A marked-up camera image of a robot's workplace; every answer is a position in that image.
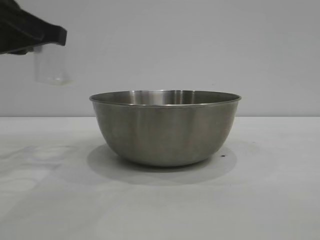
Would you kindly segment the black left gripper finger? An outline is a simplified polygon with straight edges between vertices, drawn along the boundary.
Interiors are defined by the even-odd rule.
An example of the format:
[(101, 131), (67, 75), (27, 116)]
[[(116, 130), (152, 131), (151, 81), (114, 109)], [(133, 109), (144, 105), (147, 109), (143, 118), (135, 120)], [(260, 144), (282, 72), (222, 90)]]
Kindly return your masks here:
[(34, 52), (34, 48), (30, 47), (30, 48), (24, 48), (24, 49), (15, 49), (15, 50), (11, 50), (11, 51), (3, 51), (0, 54), (1, 55), (26, 55), (27, 53), (32, 53)]
[(23, 10), (14, 0), (0, 2), (0, 52), (48, 44), (65, 46), (67, 30)]

